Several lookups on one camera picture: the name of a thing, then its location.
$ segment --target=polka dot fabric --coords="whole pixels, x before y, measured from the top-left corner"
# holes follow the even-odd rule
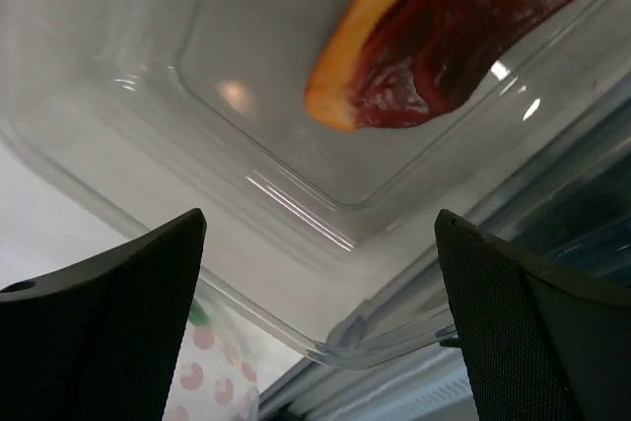
[[[258,419],[256,370],[235,340],[186,325],[163,421]]]

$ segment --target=plastic container lid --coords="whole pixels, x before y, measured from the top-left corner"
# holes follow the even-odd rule
[[[378,364],[451,333],[438,211],[482,222],[536,186],[526,165],[631,70],[631,22],[629,0],[578,0],[458,111],[348,135],[302,95],[349,2],[0,0],[2,132],[130,237],[201,207],[203,277],[234,309]]]

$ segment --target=white surface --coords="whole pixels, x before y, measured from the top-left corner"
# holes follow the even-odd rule
[[[118,246],[125,238],[25,168],[0,143],[0,288]],[[267,389],[300,355],[244,319],[235,319],[258,359]]]

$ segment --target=pink dot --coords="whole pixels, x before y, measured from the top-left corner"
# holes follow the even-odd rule
[[[168,409],[163,421],[188,421],[188,411],[183,406]]]
[[[215,383],[215,401],[218,404],[228,404],[235,395],[235,386],[230,379],[218,380]]]
[[[199,364],[188,364],[179,372],[179,382],[185,389],[195,391],[204,382],[204,371]]]
[[[228,342],[224,344],[224,355],[226,356],[226,360],[230,365],[235,365],[237,362],[237,353],[232,345]]]
[[[244,373],[244,376],[250,381],[256,382],[256,372],[252,368],[252,366],[248,362],[244,362],[241,365],[241,371]]]
[[[196,327],[193,332],[193,342],[198,349],[211,349],[215,345],[215,334],[213,334],[210,327]]]

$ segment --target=clear plastic container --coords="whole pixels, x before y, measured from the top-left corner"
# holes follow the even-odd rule
[[[438,211],[481,222],[536,185],[523,167],[631,70],[631,14],[578,0],[458,111],[349,135],[302,100],[349,2],[0,0],[3,136],[130,237],[201,207],[232,308],[323,363],[378,364],[450,333]]]

